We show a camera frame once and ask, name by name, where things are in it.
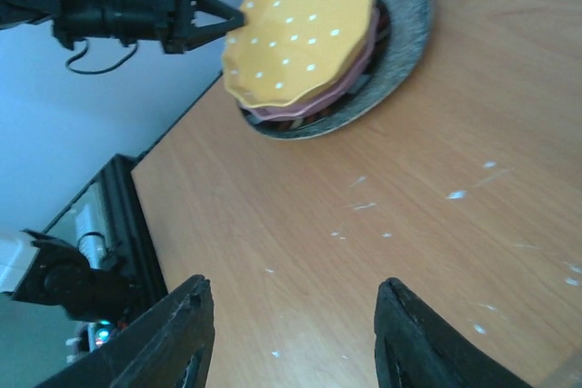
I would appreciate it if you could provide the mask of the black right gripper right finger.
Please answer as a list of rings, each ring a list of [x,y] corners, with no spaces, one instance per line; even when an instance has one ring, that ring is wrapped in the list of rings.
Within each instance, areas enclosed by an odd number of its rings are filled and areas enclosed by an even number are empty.
[[[379,285],[374,331],[380,387],[529,386],[395,277]]]

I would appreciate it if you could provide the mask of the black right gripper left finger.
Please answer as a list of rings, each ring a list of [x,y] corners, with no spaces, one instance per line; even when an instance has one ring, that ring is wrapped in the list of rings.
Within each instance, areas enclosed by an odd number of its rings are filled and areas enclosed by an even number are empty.
[[[204,387],[215,342],[211,284],[193,275],[40,387]]]

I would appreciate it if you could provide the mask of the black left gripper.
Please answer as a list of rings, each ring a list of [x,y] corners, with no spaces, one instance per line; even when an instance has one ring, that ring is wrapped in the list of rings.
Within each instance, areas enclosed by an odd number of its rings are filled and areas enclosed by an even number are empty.
[[[53,36],[69,50],[85,38],[165,44],[187,26],[182,43],[191,51],[245,23],[244,13],[221,0],[61,0]]]

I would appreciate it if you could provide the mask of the yellow dotted scalloped plate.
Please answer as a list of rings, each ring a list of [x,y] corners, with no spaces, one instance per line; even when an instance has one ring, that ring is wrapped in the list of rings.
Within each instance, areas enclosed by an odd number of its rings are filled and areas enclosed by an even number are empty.
[[[375,0],[244,0],[243,27],[226,35],[224,85],[248,108],[318,95],[366,44]]]

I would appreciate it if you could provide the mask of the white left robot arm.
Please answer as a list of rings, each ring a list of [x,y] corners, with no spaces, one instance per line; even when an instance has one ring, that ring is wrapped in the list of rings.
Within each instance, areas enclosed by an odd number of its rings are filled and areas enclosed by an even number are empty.
[[[241,27],[243,14],[219,0],[1,0],[1,26],[53,24],[73,49],[114,38],[131,53],[157,41],[181,55]],[[13,300],[60,306],[76,321],[127,324],[167,293],[133,179],[135,160],[113,157],[86,186],[105,209],[105,230],[78,216],[73,243],[32,230],[1,234],[1,290]]]

